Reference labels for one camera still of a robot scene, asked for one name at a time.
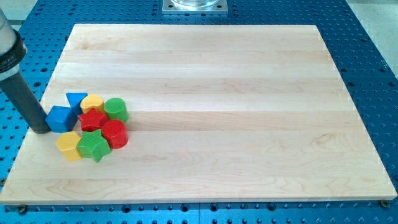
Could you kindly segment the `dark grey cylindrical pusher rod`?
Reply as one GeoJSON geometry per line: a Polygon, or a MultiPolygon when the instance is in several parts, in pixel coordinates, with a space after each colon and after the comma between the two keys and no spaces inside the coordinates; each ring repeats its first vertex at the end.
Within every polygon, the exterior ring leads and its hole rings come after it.
{"type": "Polygon", "coordinates": [[[1,90],[33,132],[44,134],[50,131],[45,121],[46,112],[20,72],[1,80],[1,90]]]}

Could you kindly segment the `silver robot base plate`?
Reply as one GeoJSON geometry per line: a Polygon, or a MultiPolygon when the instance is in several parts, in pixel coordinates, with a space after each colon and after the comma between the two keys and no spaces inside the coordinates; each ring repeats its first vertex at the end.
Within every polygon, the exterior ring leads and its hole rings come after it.
{"type": "Polygon", "coordinates": [[[227,0],[163,0],[163,13],[227,12],[227,0]]]}

